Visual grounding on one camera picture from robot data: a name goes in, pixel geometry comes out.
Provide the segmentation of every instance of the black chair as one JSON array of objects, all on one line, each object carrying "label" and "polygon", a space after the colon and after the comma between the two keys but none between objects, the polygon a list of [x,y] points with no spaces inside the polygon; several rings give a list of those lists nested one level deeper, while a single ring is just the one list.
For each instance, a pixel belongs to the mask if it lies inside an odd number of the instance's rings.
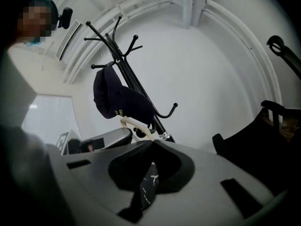
[{"label": "black chair", "polygon": [[257,116],[228,139],[215,135],[213,144],[218,155],[250,173],[278,195],[289,187],[294,152],[279,133],[278,115],[283,115],[285,108],[271,101],[263,101],[261,105],[273,112],[274,127]]}]

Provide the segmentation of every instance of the air vent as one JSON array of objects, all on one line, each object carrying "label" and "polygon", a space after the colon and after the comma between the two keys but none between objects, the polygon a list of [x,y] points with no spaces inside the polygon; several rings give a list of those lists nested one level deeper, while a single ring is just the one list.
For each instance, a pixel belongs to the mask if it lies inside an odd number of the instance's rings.
[{"label": "air vent", "polygon": [[69,28],[68,32],[66,33],[65,37],[63,38],[56,54],[55,57],[57,58],[57,60],[61,60],[63,53],[65,51],[65,49],[68,46],[69,41],[71,40],[71,38],[73,37],[73,35],[76,33],[76,31],[78,30],[78,28],[81,26],[81,22],[79,20],[75,20],[74,23],[71,25],[71,27]]}]

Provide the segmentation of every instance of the window blind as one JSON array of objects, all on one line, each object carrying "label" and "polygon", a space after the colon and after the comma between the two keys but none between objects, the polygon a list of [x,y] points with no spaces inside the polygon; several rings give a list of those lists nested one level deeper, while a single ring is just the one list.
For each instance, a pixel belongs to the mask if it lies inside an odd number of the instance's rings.
[{"label": "window blind", "polygon": [[55,145],[61,133],[72,129],[79,137],[72,98],[37,95],[30,105],[23,129],[37,135],[44,143]]}]

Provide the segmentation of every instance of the rectangular hole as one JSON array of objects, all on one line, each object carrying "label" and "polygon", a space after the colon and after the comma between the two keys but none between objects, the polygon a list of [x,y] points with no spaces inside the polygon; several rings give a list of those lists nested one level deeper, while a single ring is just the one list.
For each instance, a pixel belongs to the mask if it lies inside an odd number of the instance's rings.
[{"label": "rectangular hole", "polygon": [[69,169],[79,168],[91,164],[89,160],[81,160],[67,163]]}]

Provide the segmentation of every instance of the white blind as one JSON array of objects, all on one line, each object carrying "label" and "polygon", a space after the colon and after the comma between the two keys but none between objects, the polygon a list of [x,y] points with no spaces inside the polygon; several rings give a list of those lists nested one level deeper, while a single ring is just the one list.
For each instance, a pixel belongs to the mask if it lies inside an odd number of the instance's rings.
[{"label": "white blind", "polygon": [[70,129],[80,137],[71,97],[37,95],[29,107],[23,127],[26,132],[54,145],[59,135]]}]

